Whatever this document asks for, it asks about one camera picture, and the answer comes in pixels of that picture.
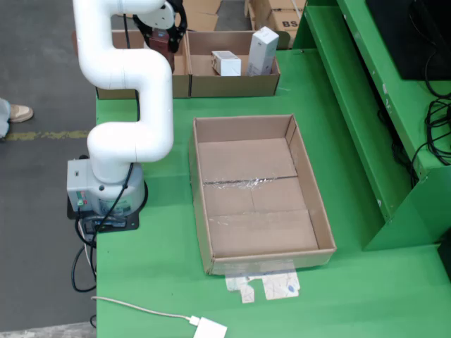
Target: green workbench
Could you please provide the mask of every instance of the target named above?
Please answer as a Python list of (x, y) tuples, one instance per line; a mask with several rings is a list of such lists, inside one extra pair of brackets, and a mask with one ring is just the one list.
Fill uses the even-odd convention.
[[(204, 316), (227, 337), (445, 337), (451, 284), (434, 245), (363, 251), (384, 223), (359, 152), (317, 49), (279, 51), (277, 95), (177, 99), (172, 152), (144, 165), (149, 200), (140, 228), (99, 234), (97, 294), (157, 311)], [(338, 250), (323, 267), (298, 270), (299, 296), (254, 303), (204, 274), (188, 168), (194, 117), (294, 114)], [(97, 101), (97, 122), (133, 121), (133, 100)], [(98, 301), (97, 336), (192, 337), (195, 327)]]

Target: label sticker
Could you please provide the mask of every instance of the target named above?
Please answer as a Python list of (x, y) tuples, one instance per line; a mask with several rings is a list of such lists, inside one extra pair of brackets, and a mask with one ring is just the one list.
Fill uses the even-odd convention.
[(225, 285), (230, 292), (239, 291), (243, 303), (255, 301), (255, 291), (248, 285), (251, 280), (261, 280), (267, 300), (298, 297), (301, 286), (296, 270), (264, 273), (263, 275), (226, 276)]
[[(103, 214), (106, 214), (113, 206), (114, 201), (106, 201), (103, 199), (99, 199), (99, 204), (100, 211)], [(123, 215), (124, 213), (130, 211), (131, 208), (132, 208), (131, 203), (127, 199), (124, 200), (121, 199), (114, 207), (114, 210), (111, 212), (111, 215)]]

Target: white product box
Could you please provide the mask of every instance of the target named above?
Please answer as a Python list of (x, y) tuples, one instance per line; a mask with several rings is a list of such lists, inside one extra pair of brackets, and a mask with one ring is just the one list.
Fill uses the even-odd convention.
[(267, 27), (252, 35), (247, 76), (271, 74), (278, 40), (278, 34)]
[(231, 51), (212, 51), (211, 65), (220, 76), (241, 76), (241, 59)]

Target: cardboard tray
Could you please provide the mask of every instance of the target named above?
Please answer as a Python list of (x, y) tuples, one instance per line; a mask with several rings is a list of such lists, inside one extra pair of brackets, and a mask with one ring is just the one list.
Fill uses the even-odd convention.
[[(118, 49), (126, 49), (127, 42), (124, 30), (113, 30), (113, 45)], [(144, 37), (139, 30), (129, 30), (131, 49), (141, 49), (144, 46)], [(75, 55), (78, 55), (77, 35), (72, 33), (72, 42)], [(183, 37), (178, 52), (174, 56), (175, 70), (172, 76), (173, 97), (190, 97), (191, 63), (187, 47), (187, 37)], [(134, 99), (135, 91), (131, 89), (105, 90), (97, 88), (99, 99)]]
[(335, 252), (292, 115), (194, 119), (190, 174), (206, 273), (306, 268)]
[[(277, 58), (270, 75), (246, 76), (254, 32), (188, 32), (191, 97), (273, 96), (280, 78)], [(212, 51), (231, 51), (241, 59), (242, 76), (221, 77), (211, 66)]]

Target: person's foot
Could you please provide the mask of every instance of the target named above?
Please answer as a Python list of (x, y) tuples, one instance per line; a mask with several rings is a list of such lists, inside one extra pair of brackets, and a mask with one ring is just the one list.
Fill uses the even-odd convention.
[(11, 117), (9, 118), (10, 123), (24, 122), (32, 117), (33, 110), (30, 107), (11, 104)]

